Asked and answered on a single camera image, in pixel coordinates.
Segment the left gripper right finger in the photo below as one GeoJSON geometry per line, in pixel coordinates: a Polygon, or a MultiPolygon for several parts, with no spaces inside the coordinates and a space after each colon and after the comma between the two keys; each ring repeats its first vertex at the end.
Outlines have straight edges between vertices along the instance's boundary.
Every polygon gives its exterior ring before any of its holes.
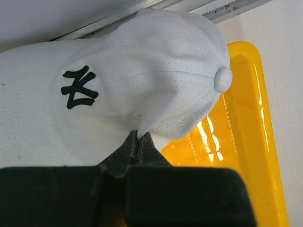
{"type": "Polygon", "coordinates": [[[125,174],[125,221],[130,227],[255,227],[241,176],[229,168],[174,167],[149,133],[125,174]]]}

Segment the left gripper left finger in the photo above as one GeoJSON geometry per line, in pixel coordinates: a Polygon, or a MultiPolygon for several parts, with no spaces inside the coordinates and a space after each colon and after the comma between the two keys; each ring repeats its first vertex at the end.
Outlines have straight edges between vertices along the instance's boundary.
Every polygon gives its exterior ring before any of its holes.
{"type": "Polygon", "coordinates": [[[95,166],[13,166],[0,170],[3,227],[98,227],[125,201],[123,175],[138,146],[132,131],[95,166]]]}

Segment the white NY baseball cap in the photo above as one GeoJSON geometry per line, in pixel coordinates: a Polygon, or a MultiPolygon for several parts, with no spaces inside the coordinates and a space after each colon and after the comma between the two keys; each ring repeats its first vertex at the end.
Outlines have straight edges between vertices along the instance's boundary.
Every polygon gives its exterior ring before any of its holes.
{"type": "Polygon", "coordinates": [[[96,165],[131,131],[157,150],[189,134],[232,83],[219,29],[171,11],[105,37],[0,55],[0,165],[96,165]]]}

